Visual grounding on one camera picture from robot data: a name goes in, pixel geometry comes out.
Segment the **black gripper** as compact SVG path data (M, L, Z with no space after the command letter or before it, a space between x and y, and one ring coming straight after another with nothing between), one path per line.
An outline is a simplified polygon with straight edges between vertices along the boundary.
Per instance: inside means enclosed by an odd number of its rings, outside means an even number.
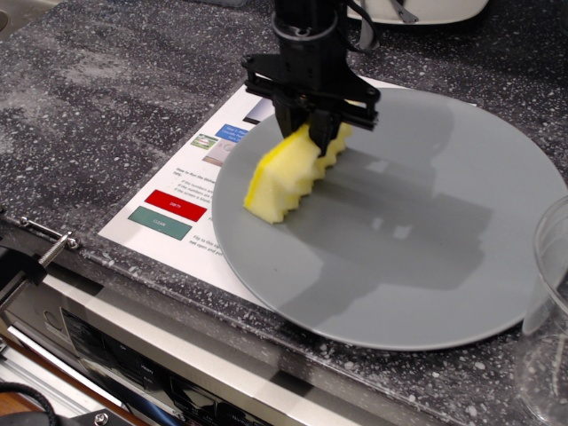
M276 53L248 54L248 92L270 99L282 137L309 123L309 136L327 154L341 122L371 130L380 93L347 64L358 51L347 35L354 1L277 1L272 13Z

